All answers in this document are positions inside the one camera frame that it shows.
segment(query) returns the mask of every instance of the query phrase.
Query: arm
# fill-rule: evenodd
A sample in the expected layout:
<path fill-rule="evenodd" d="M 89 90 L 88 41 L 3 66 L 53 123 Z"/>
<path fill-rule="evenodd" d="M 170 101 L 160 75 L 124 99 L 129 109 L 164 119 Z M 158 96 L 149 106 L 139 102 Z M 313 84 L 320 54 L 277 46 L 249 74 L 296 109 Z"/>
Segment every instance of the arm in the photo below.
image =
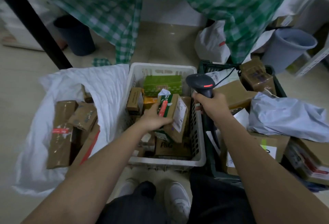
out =
<path fill-rule="evenodd" d="M 220 129 L 258 224 L 329 223 L 329 209 L 252 138 L 231 115 L 225 96 L 193 96 Z"/>
<path fill-rule="evenodd" d="M 157 107 L 82 164 L 23 223 L 95 223 L 143 135 L 172 121 L 159 117 Z"/>

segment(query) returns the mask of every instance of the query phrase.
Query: shoe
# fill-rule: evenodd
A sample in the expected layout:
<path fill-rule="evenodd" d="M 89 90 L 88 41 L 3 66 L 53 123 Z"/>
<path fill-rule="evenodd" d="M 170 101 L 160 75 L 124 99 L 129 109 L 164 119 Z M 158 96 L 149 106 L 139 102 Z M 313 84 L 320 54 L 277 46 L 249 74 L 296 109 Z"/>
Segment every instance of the shoe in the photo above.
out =
<path fill-rule="evenodd" d="M 173 182 L 165 189 L 165 207 L 168 215 L 177 224 L 186 224 L 191 210 L 191 201 L 184 187 Z"/>
<path fill-rule="evenodd" d="M 137 181 L 133 178 L 129 178 L 129 179 L 125 180 L 124 183 L 122 184 L 120 192 L 116 198 L 134 193 L 134 190 L 135 190 L 135 188 L 137 188 L 138 185 L 139 185 L 139 181 Z"/>

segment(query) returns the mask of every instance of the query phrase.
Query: black plastic crate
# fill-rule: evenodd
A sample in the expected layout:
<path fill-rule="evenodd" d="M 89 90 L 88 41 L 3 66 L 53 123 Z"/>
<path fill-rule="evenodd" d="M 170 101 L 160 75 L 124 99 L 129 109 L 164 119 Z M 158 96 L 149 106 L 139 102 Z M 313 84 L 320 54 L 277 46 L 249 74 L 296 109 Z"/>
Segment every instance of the black plastic crate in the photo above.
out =
<path fill-rule="evenodd" d="M 221 70 L 232 69 L 232 68 L 236 68 L 239 71 L 239 66 L 238 65 L 234 65 L 234 64 L 216 64 L 216 63 L 212 63 L 208 60 L 201 60 L 200 64 L 199 64 L 198 73 L 205 74 L 205 73 L 208 73 L 208 72 L 219 72 Z M 270 66 L 265 66 L 265 68 L 266 68 L 266 72 L 273 76 L 274 86 L 275 86 L 277 96 L 278 97 L 287 97 L 286 93 L 283 91 L 279 81 L 275 77 L 273 68 L 270 67 Z M 209 174 L 209 175 L 212 175 L 217 180 L 221 180 L 221 181 L 224 181 L 224 182 L 242 187 L 241 180 L 240 180 L 239 176 L 233 176 L 233 175 L 229 175 L 229 174 L 223 172 L 222 167 L 221 167 L 221 163 L 220 163 L 220 159 L 219 159 L 214 147 L 212 146 L 212 143 L 210 142 L 210 140 L 209 140 L 209 138 L 206 134 L 206 131 L 210 131 L 210 128 L 209 128 L 209 126 L 205 125 L 204 116 L 202 116 L 202 121 L 203 121 L 203 123 L 202 123 L 202 125 L 203 125 L 203 136 L 204 136 L 206 157 L 207 157 L 207 162 L 206 162 L 206 165 L 204 167 L 205 170 L 206 170 L 206 173 Z"/>

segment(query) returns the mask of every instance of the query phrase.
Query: tiled floor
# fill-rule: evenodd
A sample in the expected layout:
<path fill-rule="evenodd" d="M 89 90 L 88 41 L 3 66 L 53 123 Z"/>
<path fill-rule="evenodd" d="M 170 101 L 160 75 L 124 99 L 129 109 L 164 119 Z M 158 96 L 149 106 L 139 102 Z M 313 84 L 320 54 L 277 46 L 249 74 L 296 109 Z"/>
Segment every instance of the tiled floor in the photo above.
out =
<path fill-rule="evenodd" d="M 154 25 L 142 23 L 132 62 L 159 64 L 181 64 L 198 66 L 199 58 L 193 50 L 199 28 L 189 26 Z M 115 63 L 115 48 L 106 40 L 94 35 L 97 51 L 87 57 L 77 57 L 67 49 L 65 55 L 74 67 L 91 66 L 93 58 L 108 58 Z M 58 71 L 44 52 L 30 51 L 0 45 L 0 216 L 2 223 L 18 223 L 34 209 L 40 198 L 16 193 L 10 188 L 14 183 L 14 166 L 17 156 L 24 147 L 32 118 L 44 97 L 38 83 L 40 76 Z M 278 75 L 285 92 L 306 102 L 329 110 L 329 72 L 321 65 L 300 79 L 286 72 Z M 140 181 L 152 181 L 158 189 L 156 199 L 162 200 L 163 186 L 169 180 L 177 180 L 191 190 L 187 174 L 176 172 L 147 171 L 141 168 L 125 168 L 112 199 L 122 181 L 134 177 Z M 329 205 L 329 193 L 318 197 Z"/>

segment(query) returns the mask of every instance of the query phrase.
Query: black barcode scanner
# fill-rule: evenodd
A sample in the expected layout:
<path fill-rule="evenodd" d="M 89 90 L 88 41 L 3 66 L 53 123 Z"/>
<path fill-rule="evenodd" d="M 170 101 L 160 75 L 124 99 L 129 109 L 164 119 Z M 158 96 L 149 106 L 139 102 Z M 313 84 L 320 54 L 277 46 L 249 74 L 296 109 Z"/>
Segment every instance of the black barcode scanner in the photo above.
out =
<path fill-rule="evenodd" d="M 214 97 L 212 89 L 215 88 L 216 84 L 210 76 L 207 76 L 206 74 L 191 74 L 187 76 L 186 83 L 197 93 L 200 93 L 208 98 Z M 205 112 L 203 112 L 203 114 L 205 115 L 205 124 L 209 126 L 213 139 L 217 143 L 217 146 L 220 147 L 214 121 Z"/>

